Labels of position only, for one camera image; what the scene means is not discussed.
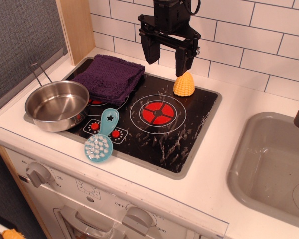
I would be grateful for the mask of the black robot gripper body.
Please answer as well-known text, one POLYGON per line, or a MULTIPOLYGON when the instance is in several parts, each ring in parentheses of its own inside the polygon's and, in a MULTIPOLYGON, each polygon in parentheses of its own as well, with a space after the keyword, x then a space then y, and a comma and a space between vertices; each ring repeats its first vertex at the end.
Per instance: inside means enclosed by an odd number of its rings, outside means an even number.
POLYGON ((154 15, 138 16, 141 23, 140 35, 155 38, 160 45, 173 49, 184 47, 199 53, 198 40, 200 34, 190 25, 192 16, 198 14, 201 1, 196 10, 191 9, 190 0, 155 0, 154 15))

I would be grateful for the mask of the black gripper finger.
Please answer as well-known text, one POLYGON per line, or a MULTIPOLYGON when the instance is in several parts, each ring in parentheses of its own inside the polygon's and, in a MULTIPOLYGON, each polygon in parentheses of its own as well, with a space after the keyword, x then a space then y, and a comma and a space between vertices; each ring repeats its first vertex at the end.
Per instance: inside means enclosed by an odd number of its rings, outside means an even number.
POLYGON ((184 47, 179 47, 176 49, 176 76, 182 76, 187 70, 191 69, 195 56, 196 54, 193 49, 187 49, 184 47))
POLYGON ((153 64, 160 58, 160 43, 155 38, 140 35, 141 45, 144 52, 145 60, 148 64, 153 64))

